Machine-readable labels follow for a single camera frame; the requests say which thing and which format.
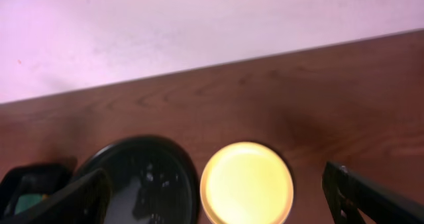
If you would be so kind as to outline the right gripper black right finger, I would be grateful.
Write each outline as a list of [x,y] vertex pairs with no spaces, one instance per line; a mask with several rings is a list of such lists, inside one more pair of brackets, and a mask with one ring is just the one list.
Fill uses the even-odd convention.
[[364,223],[366,214],[375,223],[423,224],[423,206],[351,172],[327,162],[322,189],[335,223]]

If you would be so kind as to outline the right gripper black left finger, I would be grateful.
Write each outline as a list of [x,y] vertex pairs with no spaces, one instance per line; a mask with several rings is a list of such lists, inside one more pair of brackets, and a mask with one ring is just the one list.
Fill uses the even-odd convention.
[[95,170],[40,203],[1,220],[6,224],[96,224],[105,220],[111,185],[106,173]]

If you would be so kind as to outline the yellow plate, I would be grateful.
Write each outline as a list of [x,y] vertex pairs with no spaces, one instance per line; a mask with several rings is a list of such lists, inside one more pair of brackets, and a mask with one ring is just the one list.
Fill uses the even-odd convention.
[[284,223],[294,184],[287,164],[272,149],[236,142],[209,159],[199,193],[211,223]]

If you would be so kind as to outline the green yellow sponge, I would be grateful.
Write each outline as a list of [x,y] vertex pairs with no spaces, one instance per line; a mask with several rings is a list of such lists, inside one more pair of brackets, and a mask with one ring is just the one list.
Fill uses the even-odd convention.
[[26,211],[34,205],[44,201],[48,195],[46,194],[25,194],[18,198],[15,206],[15,215]]

